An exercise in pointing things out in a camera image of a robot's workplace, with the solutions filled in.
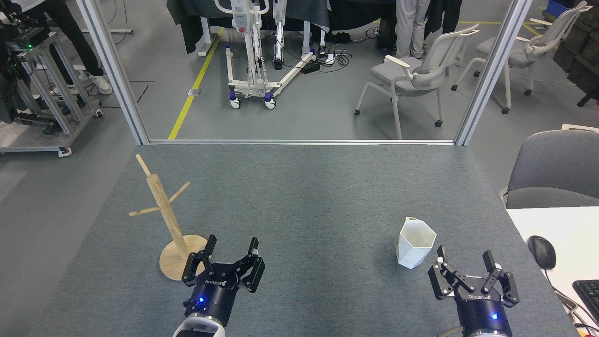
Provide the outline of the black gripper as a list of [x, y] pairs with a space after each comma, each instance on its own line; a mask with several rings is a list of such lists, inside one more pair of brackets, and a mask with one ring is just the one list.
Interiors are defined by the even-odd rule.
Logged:
[[[216, 245], [217, 238], [211, 234], [207, 244], [199, 252], [190, 252], [182, 273], [182, 282], [186, 286], [195, 286], [192, 296], [184, 301], [185, 316], [198, 314], [205, 318], [227, 326], [234, 300], [239, 286], [244, 286], [248, 292], [255, 293], [265, 263], [259, 256], [257, 249], [259, 241], [252, 237], [248, 253], [233, 265], [228, 263], [214, 263], [210, 256]], [[197, 267], [202, 263], [204, 271], [197, 276]]]
[[[512, 334], [504, 306], [512, 308], [519, 303], [519, 294], [513, 273], [503, 270], [495, 262], [492, 252], [482, 255], [488, 276], [466, 277], [475, 288], [464, 286], [461, 273], [447, 262], [445, 246], [437, 249], [437, 262], [428, 275], [437, 300], [454, 297], [463, 334]], [[494, 287], [499, 281], [503, 294]]]

